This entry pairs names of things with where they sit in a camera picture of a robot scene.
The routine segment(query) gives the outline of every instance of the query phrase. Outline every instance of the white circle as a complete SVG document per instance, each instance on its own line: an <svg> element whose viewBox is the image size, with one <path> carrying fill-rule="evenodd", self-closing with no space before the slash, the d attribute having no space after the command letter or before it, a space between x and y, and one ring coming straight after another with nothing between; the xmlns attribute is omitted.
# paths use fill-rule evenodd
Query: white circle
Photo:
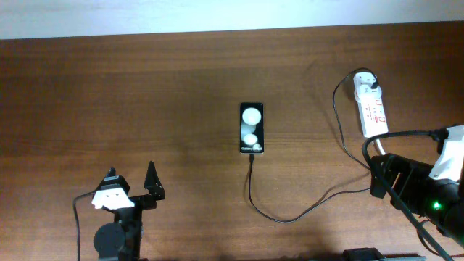
<svg viewBox="0 0 464 261"><path fill-rule="evenodd" d="M245 137L244 137L244 143L246 145L253 145L255 143L258 142L258 137L256 137L256 135L254 134L246 134Z"/></svg>
<svg viewBox="0 0 464 261"><path fill-rule="evenodd" d="M241 115L241 118L244 119L244 122L248 125L256 125L261 121L261 113L255 108L248 108Z"/></svg>

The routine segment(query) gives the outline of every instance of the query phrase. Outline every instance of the electrical socket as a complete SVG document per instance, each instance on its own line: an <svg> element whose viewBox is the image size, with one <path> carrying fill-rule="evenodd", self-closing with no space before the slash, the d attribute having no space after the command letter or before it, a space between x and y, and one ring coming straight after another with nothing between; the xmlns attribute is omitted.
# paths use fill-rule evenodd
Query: electrical socket
<svg viewBox="0 0 464 261"><path fill-rule="evenodd" d="M372 89L376 79L370 72L359 72L353 78L355 82L355 99L360 111L362 134L366 138L389 132L386 124L382 89Z"/></svg>

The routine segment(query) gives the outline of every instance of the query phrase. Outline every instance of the wooden table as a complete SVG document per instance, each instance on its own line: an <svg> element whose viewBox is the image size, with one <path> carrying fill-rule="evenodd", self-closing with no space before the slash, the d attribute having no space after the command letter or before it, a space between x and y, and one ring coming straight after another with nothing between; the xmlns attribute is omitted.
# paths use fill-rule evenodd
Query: wooden table
<svg viewBox="0 0 464 261"><path fill-rule="evenodd" d="M141 256L150 260L274 260L359 247L435 258L389 198L367 192L338 196L292 225L258 215L245 190L239 104L265 104L255 201L292 218L330 188L369 187L366 170L341 149L332 110L332 91L349 71L376 72L390 131L463 122L463 31L450 22L0 41L0 260L74 260L73 198L110 166L130 195L143 194L149 160L167 194L144 213ZM347 146L361 157L351 81L336 102ZM438 157L425 138L384 147L428 163ZM89 198L78 211L83 260L96 260L94 234L112 215ZM463 251L426 227L450 253Z"/></svg>

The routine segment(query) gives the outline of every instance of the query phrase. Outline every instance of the white power cord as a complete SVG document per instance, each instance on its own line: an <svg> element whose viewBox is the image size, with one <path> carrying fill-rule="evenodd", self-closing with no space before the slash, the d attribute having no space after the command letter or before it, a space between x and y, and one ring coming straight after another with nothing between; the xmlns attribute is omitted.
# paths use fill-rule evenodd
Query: white power cord
<svg viewBox="0 0 464 261"><path fill-rule="evenodd" d="M376 139L376 145L377 145L377 150L380 152L380 154L385 155L385 150L382 147L382 144L380 143L380 140Z"/></svg>

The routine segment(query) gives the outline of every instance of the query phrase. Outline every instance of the white wall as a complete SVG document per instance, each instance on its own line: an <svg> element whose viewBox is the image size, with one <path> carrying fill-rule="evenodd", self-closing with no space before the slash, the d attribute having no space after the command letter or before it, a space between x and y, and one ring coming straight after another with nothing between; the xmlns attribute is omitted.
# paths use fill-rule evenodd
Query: white wall
<svg viewBox="0 0 464 261"><path fill-rule="evenodd" d="M463 0L0 0L0 38L464 20Z"/></svg>

